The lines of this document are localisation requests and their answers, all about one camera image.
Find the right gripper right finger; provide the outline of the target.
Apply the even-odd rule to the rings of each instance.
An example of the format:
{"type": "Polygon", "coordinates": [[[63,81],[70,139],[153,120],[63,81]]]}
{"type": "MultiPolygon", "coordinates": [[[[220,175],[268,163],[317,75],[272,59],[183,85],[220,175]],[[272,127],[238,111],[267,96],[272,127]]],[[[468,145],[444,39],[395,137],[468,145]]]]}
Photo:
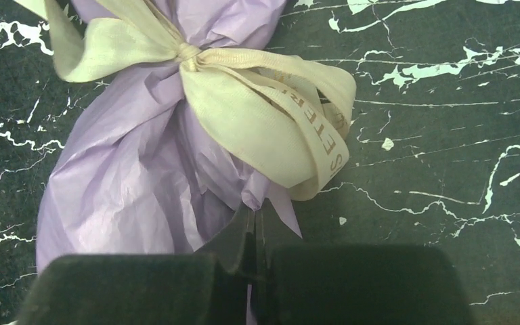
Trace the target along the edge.
{"type": "Polygon", "coordinates": [[[441,250],[409,244],[308,244],[274,212],[255,221],[260,324],[474,324],[441,250]]]}

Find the purple wrapping paper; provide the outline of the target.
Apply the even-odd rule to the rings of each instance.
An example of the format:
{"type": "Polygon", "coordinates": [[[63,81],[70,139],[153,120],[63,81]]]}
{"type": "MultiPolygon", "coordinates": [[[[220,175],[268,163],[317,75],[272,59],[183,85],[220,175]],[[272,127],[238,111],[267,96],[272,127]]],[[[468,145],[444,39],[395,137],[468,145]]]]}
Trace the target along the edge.
{"type": "MultiPolygon", "coordinates": [[[[87,25],[110,12],[73,3],[87,25]]],[[[177,64],[140,63],[82,113],[47,183],[37,217],[37,271],[66,255],[191,254],[240,207],[299,227],[286,192],[231,156],[184,99],[177,64]]]]}

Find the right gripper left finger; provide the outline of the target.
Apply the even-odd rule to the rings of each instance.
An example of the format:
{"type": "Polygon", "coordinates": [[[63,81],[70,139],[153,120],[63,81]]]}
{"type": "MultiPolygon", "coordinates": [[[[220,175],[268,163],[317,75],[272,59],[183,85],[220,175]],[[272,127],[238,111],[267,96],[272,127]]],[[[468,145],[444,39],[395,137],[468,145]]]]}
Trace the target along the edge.
{"type": "Polygon", "coordinates": [[[247,324],[255,214],[191,254],[66,255],[35,281],[19,324],[247,324]]]}

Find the cream ribbon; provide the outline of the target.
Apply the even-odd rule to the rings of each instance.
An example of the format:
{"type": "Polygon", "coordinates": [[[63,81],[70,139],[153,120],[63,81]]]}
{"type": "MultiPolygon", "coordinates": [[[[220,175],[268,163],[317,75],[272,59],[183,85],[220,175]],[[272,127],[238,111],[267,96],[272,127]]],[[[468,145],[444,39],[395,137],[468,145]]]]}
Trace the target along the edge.
{"type": "Polygon", "coordinates": [[[55,1],[23,1],[49,24],[58,76],[85,83],[140,63],[179,63],[185,97],[220,146],[293,200],[313,198],[347,163],[356,93],[345,70],[256,49],[190,45],[151,1],[103,1],[80,34],[55,1]]]}

